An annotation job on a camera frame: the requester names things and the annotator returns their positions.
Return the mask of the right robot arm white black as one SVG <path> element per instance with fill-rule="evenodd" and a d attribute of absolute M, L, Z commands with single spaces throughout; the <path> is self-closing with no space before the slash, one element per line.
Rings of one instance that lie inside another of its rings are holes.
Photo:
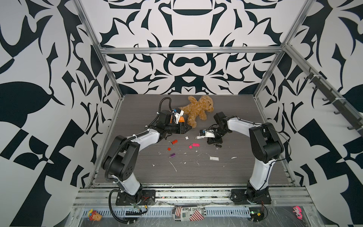
<path fill-rule="evenodd" d="M 250 138 L 255 157 L 253 172 L 246 189 L 232 189 L 230 200 L 237 205 L 271 204 L 269 178 L 273 166 L 280 161 L 280 154 L 285 150 L 278 131 L 271 123 L 253 123 L 237 116 L 227 117 L 223 112 L 215 114 L 214 119 L 215 125 L 208 130 L 214 136 L 208 138 L 208 144 L 221 144 L 226 134 L 238 132 Z"/>

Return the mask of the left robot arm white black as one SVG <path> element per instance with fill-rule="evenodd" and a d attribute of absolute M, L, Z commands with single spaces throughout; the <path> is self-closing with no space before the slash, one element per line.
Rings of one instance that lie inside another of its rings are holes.
<path fill-rule="evenodd" d="M 104 178 L 118 186 L 118 195 L 127 203 L 137 204 L 142 200 L 142 186 L 134 175 L 139 152 L 165 140 L 174 134 L 185 134 L 192 129 L 182 121 L 182 110 L 171 107 L 172 99 L 163 98 L 156 118 L 145 131 L 129 137 L 116 136 L 103 158 L 101 168 Z"/>

